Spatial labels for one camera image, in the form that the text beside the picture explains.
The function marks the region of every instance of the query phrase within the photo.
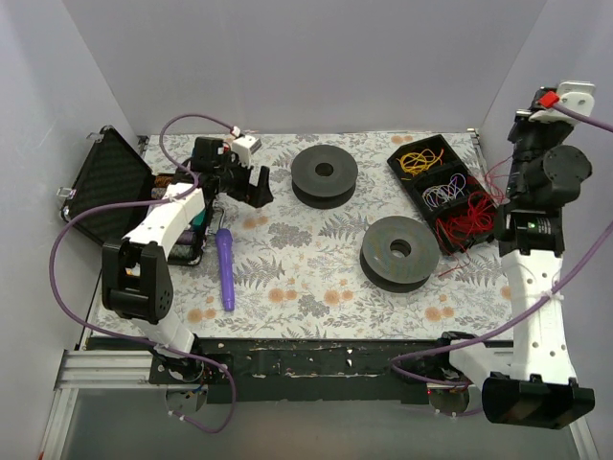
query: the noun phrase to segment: purple marker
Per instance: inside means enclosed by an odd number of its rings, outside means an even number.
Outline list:
[[[234,311],[234,273],[232,273],[232,234],[220,228],[215,235],[219,272],[221,273],[221,301],[223,309]]]

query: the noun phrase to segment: yellow wire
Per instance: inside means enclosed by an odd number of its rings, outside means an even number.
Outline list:
[[[443,161],[441,160],[443,157],[443,152],[444,149],[441,149],[441,153],[439,153],[439,156],[437,156],[431,149],[424,149],[421,151],[421,153],[412,151],[402,155],[398,159],[398,162],[405,173],[411,174],[413,177],[415,177],[420,173],[428,171],[439,161],[441,164],[443,164]]]

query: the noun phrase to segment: cable tie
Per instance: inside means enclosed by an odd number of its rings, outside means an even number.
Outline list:
[[[564,296],[562,294],[559,292],[554,292],[552,289],[544,290],[541,292],[541,296],[549,297],[550,300],[558,300],[560,302],[564,300]]]

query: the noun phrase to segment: floral tablecloth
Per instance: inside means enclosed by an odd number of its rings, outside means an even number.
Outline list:
[[[200,337],[432,339],[444,331],[483,334],[511,317],[510,292],[497,247],[481,244],[466,267],[433,275],[417,291],[393,294],[375,287],[362,273],[358,255],[368,226],[387,216],[420,215],[392,175],[386,159],[399,145],[428,137],[427,132],[262,135],[258,165],[270,166],[275,200],[255,210],[222,196],[224,225],[234,236],[237,305],[225,312],[215,242],[209,239],[199,266],[171,267],[173,307]],[[464,133],[443,135],[476,177],[483,180],[482,159]],[[169,151],[187,158],[193,135],[168,136]],[[155,173],[171,164],[149,142],[145,160]],[[357,161],[359,176],[352,199],[321,211],[301,203],[291,190],[292,159],[307,147],[330,144]],[[457,261],[441,258],[435,273]],[[90,319],[115,332],[140,335],[128,321],[105,310],[100,301]],[[511,333],[501,338],[510,338]]]

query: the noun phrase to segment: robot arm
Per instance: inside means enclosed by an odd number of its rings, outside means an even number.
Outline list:
[[[181,199],[155,206],[138,227],[102,248],[102,303],[163,345],[151,352],[179,380],[197,379],[202,364],[166,350],[190,353],[195,339],[172,309],[168,256],[181,233],[198,214],[212,208],[209,205],[219,193],[257,208],[273,200],[268,168],[261,167],[257,186],[249,183],[253,168],[245,164],[257,145],[252,139],[238,138],[233,150],[227,150],[220,139],[197,138],[190,168],[199,173],[198,187]],[[192,186],[192,177],[177,171],[164,198],[185,193]]]
[[[509,201],[501,205],[494,235],[511,288],[513,317],[529,309],[560,277],[564,239],[562,207],[579,197],[592,168],[578,149],[561,145],[575,121],[544,109],[552,89],[571,109],[589,115],[594,85],[566,81],[541,88],[528,110],[515,117]],[[594,408],[594,392],[579,387],[562,319],[562,296],[550,300],[513,329],[511,363],[484,344],[449,353],[449,363],[482,390],[491,422],[561,428]],[[451,343],[465,337],[449,337]]]

